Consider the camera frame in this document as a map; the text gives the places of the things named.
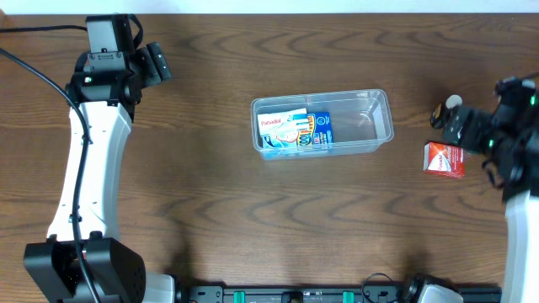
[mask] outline wooden tabletop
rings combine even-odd
[[[358,284],[423,271],[503,283],[501,193],[469,157],[466,177],[423,173],[431,110],[453,93],[492,110],[496,80],[539,69],[536,15],[146,15],[173,80],[143,91],[120,178],[122,242],[148,269],[235,284]],[[84,25],[7,16],[4,27]],[[0,45],[63,86],[82,31],[3,34]],[[371,154],[265,162],[253,99],[386,91],[394,139]],[[23,266],[60,199],[65,100],[0,59],[0,301],[44,300]]]

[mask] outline cable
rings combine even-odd
[[[95,289],[92,275],[90,274],[88,270],[88,265],[86,264],[86,260],[84,259],[84,256],[83,256],[83,246],[81,243],[82,240],[81,240],[81,234],[80,234],[80,227],[78,224],[78,201],[80,197],[81,186],[83,183],[84,165],[86,164],[86,156],[88,155],[88,144],[90,142],[88,125],[86,124],[86,120],[84,119],[83,113],[78,108],[78,106],[71,100],[71,98],[69,98],[66,92],[58,86],[58,84],[54,83],[47,76],[45,76],[44,74],[42,74],[41,72],[39,72],[38,70],[30,66],[28,63],[8,53],[3,48],[0,48],[0,55],[6,56],[8,59],[14,61],[15,63],[24,67],[29,72],[32,72],[37,77],[41,78],[43,81],[49,83],[56,91],[58,91],[58,93],[60,93],[60,95],[63,98],[67,100],[69,105],[72,107],[73,111],[75,111],[75,113],[77,114],[77,117],[80,120],[81,125],[83,126],[83,151],[81,152],[81,160],[80,160],[80,163],[78,164],[77,179],[75,181],[75,189],[73,191],[73,207],[72,207],[73,238],[74,238],[74,244],[75,244],[75,251],[77,252],[78,262],[80,263],[84,279],[86,280],[86,283],[88,284],[93,300],[95,300],[96,303],[100,303],[101,300],[99,299],[98,292]]]
[[[40,26],[34,28],[7,28],[0,29],[0,33],[22,33],[22,32],[31,32],[31,31],[46,31],[46,30],[57,30],[57,29],[80,29],[88,31],[87,28],[78,25],[57,25],[57,26]]]
[[[365,298],[365,300],[368,300],[370,303],[375,303],[374,301],[372,301],[368,295],[365,295],[365,284],[367,284],[367,282],[369,282],[370,279],[376,277],[376,276],[384,276],[386,278],[388,278],[390,281],[393,282],[393,280],[391,278],[389,278],[389,276],[387,274],[384,274],[384,273],[374,273],[374,274],[371,274],[365,281],[363,281],[363,285],[361,286],[361,294],[363,295],[363,298]],[[391,301],[388,301],[387,303],[395,303],[398,301],[398,298],[395,299],[395,300],[391,300]]]

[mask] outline red box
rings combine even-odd
[[[427,143],[424,146],[423,171],[453,178],[464,177],[464,150],[440,143]]]

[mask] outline green strip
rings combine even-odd
[[[245,303],[245,293],[242,291],[234,291],[234,303]]]
[[[343,303],[354,303],[354,292],[343,291]]]

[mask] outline plastic container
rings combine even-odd
[[[262,146],[258,114],[303,108],[308,113],[329,112],[334,143],[319,149]],[[251,104],[251,125],[254,148],[264,160],[374,152],[394,134],[387,95],[381,89],[258,98]]]

